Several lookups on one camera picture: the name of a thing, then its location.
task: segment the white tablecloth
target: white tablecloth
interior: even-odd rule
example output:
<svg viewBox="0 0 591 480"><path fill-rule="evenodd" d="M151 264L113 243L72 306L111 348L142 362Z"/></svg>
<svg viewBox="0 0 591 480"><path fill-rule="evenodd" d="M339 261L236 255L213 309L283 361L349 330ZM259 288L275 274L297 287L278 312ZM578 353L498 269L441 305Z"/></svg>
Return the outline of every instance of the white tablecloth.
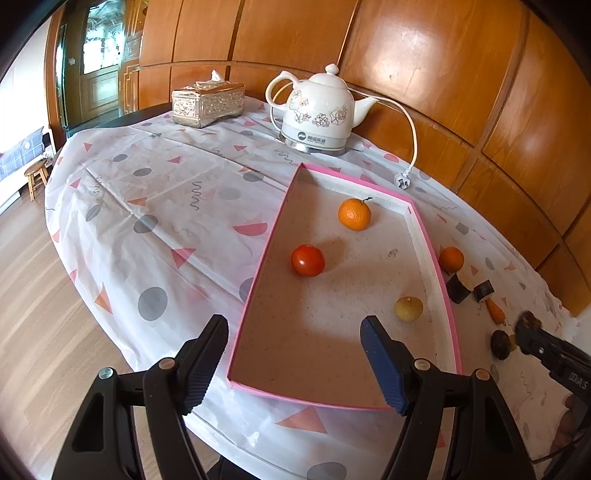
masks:
<svg viewBox="0 0 591 480"><path fill-rule="evenodd" d="M235 341L243 302L287 186L300 162L316 163L393 189L407 164L356 135L339 158L307 155L275 139L268 106L198 130L169 113L132 127L91 129L63 148L46 190L47 227L97 321L138 371L174 356L212 314ZM490 279L507 315L531 310L564 335L574 323L519 253L484 218L414 170L406 192L435 250L459 247L477 283ZM548 453L566 390L531 356L503 362L489 350L497 328L470 297L453 305L465 373L492 373L533 458ZM230 389L226 349L188 427L263 480L378 479L402 418L394 411L309 407ZM433 478L443 468L436 453Z"/></svg>

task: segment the red tomato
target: red tomato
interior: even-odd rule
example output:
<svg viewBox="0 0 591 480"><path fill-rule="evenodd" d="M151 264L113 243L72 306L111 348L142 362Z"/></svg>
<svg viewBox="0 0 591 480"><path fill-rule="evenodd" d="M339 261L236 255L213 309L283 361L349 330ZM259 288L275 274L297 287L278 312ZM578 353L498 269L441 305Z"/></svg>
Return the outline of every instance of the red tomato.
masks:
<svg viewBox="0 0 591 480"><path fill-rule="evenodd" d="M314 245L300 245L291 254L291 266L304 277L315 277L324 270L324 255Z"/></svg>

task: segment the teapot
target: teapot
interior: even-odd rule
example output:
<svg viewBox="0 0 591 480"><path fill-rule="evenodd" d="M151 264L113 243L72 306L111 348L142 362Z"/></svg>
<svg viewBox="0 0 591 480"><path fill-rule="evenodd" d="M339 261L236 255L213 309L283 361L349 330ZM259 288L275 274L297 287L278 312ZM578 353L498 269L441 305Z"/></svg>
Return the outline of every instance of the teapot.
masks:
<svg viewBox="0 0 591 480"><path fill-rule="evenodd" d="M339 68L331 63L325 70L326 73L316 73L308 80L298 80L283 71L271 80L265 98L272 108L285 112L280 139L287 145L307 152L340 155L345 151L351 129L363 121L378 100L353 100L345 81L337 77ZM286 103L277 104L272 91L284 79L292 81L293 90Z"/></svg>

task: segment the orange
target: orange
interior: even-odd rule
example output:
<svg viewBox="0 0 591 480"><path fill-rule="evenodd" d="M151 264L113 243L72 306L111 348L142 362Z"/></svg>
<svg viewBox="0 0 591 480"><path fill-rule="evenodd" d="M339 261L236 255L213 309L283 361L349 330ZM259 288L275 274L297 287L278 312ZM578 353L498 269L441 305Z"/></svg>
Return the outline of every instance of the orange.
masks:
<svg viewBox="0 0 591 480"><path fill-rule="evenodd" d="M356 232L366 229L371 222L371 210L365 203L369 199L371 197L365 200L348 199L341 203L339 222Z"/></svg>
<svg viewBox="0 0 591 480"><path fill-rule="evenodd" d="M445 247L439 254L439 265L453 275L464 266L464 254L456 247Z"/></svg>

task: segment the white cable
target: white cable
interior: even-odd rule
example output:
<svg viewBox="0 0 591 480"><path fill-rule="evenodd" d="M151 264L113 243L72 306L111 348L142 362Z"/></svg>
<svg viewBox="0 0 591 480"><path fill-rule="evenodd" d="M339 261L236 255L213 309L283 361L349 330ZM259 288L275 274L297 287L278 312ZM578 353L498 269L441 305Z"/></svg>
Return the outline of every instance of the white cable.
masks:
<svg viewBox="0 0 591 480"><path fill-rule="evenodd" d="M281 87L279 89L279 91L273 96L273 101L275 102L275 100L277 100L277 97L279 97L281 92L283 90L285 90L287 87L289 87L290 85L291 85L291 82L286 83L283 87ZM413 119L410 117L407 110L400 103L398 103L396 100L392 100L392 99L386 98L386 97L379 97L379 96L375 96L375 95L368 95L367 93L360 92L358 90L355 90L354 88L351 88L351 87L348 87L348 88L349 88L349 90L351 90L351 92L355 92L359 95L363 95L365 97L372 96L374 98L377 98L378 100L381 100L382 102L389 102L389 103L393 104L394 106L396 106L397 110L402 112L406 116L408 123L410 124L410 129L412 130L412 133L413 133L413 159L410 161L410 165L408 166L408 168L402 174L404 177L408 178L408 176L411 173L411 170L414 167L415 162L417 161L417 153L418 153L417 129L414 126ZM277 130L280 131L281 129L277 126L277 124L275 123L275 119L273 118L273 107L271 107L271 115L270 116L271 116L271 123L273 124L273 126Z"/></svg>
<svg viewBox="0 0 591 480"><path fill-rule="evenodd" d="M349 90L351 90L352 92L358 93L359 95L363 95L366 97L372 96L372 97L377 98L378 100L381 100L383 102L392 103L393 105L395 105L398 108L398 110L400 112L402 112L406 116L408 123L410 124L410 128L413 131L413 159L411 160L408 168L402 174L404 177L408 178L411 170L414 167L415 162L417 161L417 130L415 129L413 119L410 118L410 115L408 114L407 110L402 105L400 105L400 103L398 103L396 100L392 100L392 99L386 98L386 97L378 97L375 95L368 95L367 93L360 92L360 91L355 90L351 87L349 87Z"/></svg>

